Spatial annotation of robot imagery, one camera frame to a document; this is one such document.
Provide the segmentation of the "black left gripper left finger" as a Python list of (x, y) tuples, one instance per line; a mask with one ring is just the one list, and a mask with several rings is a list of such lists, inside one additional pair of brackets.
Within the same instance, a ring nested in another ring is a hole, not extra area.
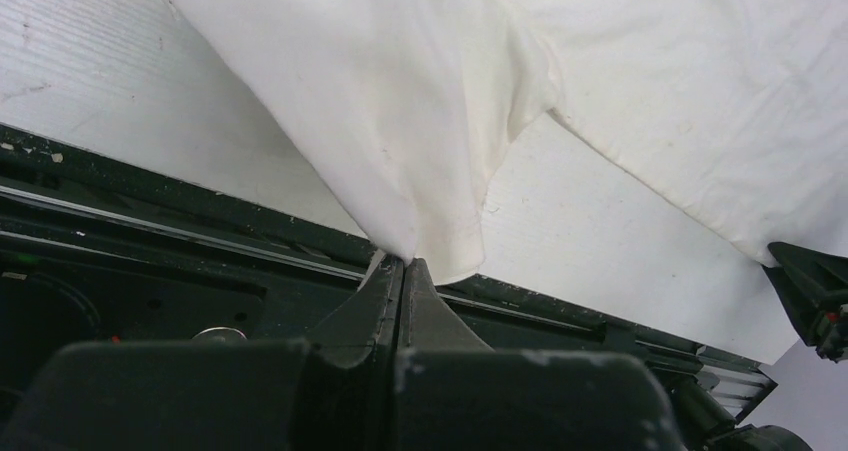
[(309, 335), (309, 442), (318, 450), (382, 450), (404, 263), (383, 257)]

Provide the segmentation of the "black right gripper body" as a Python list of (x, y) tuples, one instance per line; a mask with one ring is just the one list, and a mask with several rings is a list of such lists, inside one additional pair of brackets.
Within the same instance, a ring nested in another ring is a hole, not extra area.
[(805, 346), (835, 363), (847, 359), (847, 259), (785, 242), (768, 251), (763, 271)]

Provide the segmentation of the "cream white t shirt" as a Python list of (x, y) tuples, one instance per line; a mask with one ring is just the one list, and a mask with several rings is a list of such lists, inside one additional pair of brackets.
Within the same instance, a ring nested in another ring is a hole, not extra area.
[(847, 0), (169, 0), (381, 250), (483, 263), (509, 145), (553, 118), (765, 265), (847, 251)]

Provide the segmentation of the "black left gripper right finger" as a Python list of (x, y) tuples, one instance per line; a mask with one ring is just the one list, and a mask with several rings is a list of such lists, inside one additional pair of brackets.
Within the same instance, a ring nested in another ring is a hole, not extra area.
[(403, 275), (397, 367), (457, 368), (493, 356), (494, 350), (439, 295), (426, 261), (413, 260)]

